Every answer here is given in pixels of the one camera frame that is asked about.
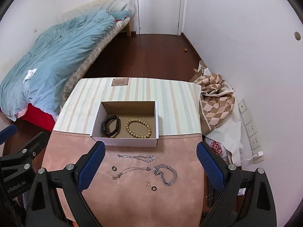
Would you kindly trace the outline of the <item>black fitness band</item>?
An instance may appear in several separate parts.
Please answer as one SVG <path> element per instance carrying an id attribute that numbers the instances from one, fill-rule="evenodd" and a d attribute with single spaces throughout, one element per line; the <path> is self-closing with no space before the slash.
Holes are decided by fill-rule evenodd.
<path id="1" fill-rule="evenodd" d="M 108 117 L 101 125 L 105 137 L 114 137 L 120 130 L 120 118 L 117 115 Z"/>

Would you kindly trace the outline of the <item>red printed plastic bag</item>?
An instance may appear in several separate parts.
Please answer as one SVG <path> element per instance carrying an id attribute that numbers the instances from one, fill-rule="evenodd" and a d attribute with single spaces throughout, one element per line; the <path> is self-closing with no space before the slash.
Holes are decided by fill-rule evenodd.
<path id="1" fill-rule="evenodd" d="M 218 156 L 220 156 L 227 164 L 232 163 L 231 153 L 219 142 L 209 138 L 205 138 L 205 142 L 211 148 L 211 150 Z"/>

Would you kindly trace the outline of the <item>white cardboard box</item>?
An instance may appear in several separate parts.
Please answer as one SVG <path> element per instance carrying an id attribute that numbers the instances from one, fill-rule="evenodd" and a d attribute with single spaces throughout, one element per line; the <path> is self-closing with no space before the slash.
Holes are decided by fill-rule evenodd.
<path id="1" fill-rule="evenodd" d="M 120 118 L 120 130 L 114 137 L 105 137 L 101 125 L 113 115 Z M 90 136 L 110 146 L 155 148 L 159 139 L 157 102 L 101 102 Z"/>

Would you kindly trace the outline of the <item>light blue duvet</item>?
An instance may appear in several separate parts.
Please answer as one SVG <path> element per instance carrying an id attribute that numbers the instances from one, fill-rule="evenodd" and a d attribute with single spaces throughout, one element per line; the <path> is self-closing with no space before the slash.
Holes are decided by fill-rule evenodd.
<path id="1" fill-rule="evenodd" d="M 97 10 L 44 31 L 2 80 L 1 112 L 15 121 L 20 112 L 33 105 L 57 116 L 67 80 L 116 21 L 130 15 L 129 10 Z M 23 82 L 28 70 L 35 68 L 33 77 Z"/>

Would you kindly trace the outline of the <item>white paper on duvet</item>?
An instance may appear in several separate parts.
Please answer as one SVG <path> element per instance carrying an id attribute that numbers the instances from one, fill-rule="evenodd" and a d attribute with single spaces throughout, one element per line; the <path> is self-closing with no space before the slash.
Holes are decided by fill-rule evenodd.
<path id="1" fill-rule="evenodd" d="M 25 76 L 23 82 L 30 80 L 33 77 L 33 75 L 36 73 L 36 71 L 37 71 L 37 68 L 28 70 L 27 75 Z"/>

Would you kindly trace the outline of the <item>brown checkered cloth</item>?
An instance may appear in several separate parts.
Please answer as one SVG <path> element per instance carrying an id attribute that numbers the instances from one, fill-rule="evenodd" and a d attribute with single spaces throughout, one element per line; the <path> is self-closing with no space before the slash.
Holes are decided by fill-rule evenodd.
<path id="1" fill-rule="evenodd" d="M 222 76 L 211 73 L 203 61 L 199 61 L 194 72 L 191 82 L 201 87 L 201 129 L 203 134 L 208 134 L 218 128 L 232 112 L 235 94 Z"/>

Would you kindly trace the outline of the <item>white door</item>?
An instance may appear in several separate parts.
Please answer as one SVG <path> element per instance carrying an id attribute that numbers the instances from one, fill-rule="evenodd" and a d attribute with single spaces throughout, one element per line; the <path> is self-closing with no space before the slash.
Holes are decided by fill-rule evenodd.
<path id="1" fill-rule="evenodd" d="M 180 35 L 186 0 L 135 0 L 137 33 Z"/>

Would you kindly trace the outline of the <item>white wall outlet strip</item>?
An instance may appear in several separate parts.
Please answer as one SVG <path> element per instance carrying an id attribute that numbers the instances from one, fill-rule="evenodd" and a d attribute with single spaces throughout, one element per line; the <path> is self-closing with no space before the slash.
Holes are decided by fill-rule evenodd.
<path id="1" fill-rule="evenodd" d="M 258 131 L 250 109 L 244 99 L 242 99 L 238 104 L 239 112 L 241 115 L 242 123 L 244 125 L 246 134 L 248 136 L 250 149 L 252 152 L 252 156 L 255 155 L 257 152 L 263 151 L 261 141 L 258 137 Z M 263 156 L 259 158 L 255 158 L 249 161 L 252 161 L 254 164 L 260 163 L 264 160 L 264 152 Z"/>

